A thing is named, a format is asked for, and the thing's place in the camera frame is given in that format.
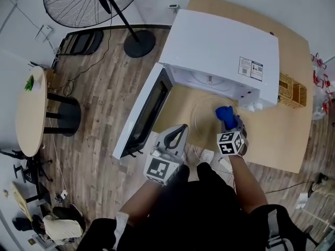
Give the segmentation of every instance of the person's arm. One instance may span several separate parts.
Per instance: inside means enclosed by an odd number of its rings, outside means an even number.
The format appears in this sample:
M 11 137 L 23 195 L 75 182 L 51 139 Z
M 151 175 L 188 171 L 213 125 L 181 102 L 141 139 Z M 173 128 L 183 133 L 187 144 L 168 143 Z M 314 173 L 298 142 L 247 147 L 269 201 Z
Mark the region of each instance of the person's arm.
M 236 195 L 242 210 L 250 214 L 254 209 L 266 205 L 265 194 L 243 158 L 233 155 L 229 159 L 235 179 Z
M 129 214 L 128 224 L 136 223 L 148 217 L 152 206 L 155 204 L 162 185 L 147 180 L 142 187 L 124 204 L 120 212 Z

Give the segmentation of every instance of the round table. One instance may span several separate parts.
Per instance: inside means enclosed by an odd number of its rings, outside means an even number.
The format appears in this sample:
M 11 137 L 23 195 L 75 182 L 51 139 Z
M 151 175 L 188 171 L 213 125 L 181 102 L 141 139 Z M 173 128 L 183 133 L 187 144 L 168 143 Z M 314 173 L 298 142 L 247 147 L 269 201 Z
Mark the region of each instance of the round table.
M 43 68 L 36 66 L 31 70 L 31 74 L 34 81 L 40 84 L 40 88 L 29 92 L 22 88 L 18 97 L 15 120 L 19 146 L 29 157 L 38 152 L 44 133 L 72 136 L 78 130 L 81 121 L 80 105 L 75 98 L 49 93 Z M 48 99 L 61 102 L 58 113 L 47 112 Z M 56 118 L 58 127 L 46 127 L 46 117 Z

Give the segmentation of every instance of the standing fan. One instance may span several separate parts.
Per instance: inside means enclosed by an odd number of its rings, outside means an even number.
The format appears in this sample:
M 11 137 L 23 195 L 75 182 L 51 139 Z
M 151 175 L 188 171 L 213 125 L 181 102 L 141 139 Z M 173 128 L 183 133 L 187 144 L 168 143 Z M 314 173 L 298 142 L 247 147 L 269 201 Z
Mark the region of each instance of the standing fan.
M 57 23 L 71 28 L 85 28 L 100 24 L 119 15 L 131 35 L 124 44 L 125 53 L 132 58 L 148 54 L 155 45 L 152 32 L 134 32 L 122 11 L 133 0 L 43 0 L 48 15 Z

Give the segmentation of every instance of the microwave door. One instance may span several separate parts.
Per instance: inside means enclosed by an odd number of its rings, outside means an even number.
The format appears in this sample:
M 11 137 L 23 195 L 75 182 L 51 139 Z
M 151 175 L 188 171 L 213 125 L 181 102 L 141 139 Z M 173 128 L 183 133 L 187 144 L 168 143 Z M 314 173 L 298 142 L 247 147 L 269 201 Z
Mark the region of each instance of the microwave door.
M 118 138 L 113 157 L 135 156 L 143 149 L 155 121 L 171 91 L 173 81 L 162 64 L 149 74 Z

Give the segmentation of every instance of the fan base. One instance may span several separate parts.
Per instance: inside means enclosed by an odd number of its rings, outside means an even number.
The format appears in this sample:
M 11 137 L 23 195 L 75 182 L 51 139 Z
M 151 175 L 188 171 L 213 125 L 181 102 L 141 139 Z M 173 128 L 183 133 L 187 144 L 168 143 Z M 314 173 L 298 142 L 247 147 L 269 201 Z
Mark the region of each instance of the fan base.
M 125 40 L 125 53 L 131 58 L 140 58 L 147 55 L 155 46 L 156 37 L 148 30 L 140 30 L 135 32 L 140 42 L 136 42 L 132 35 Z

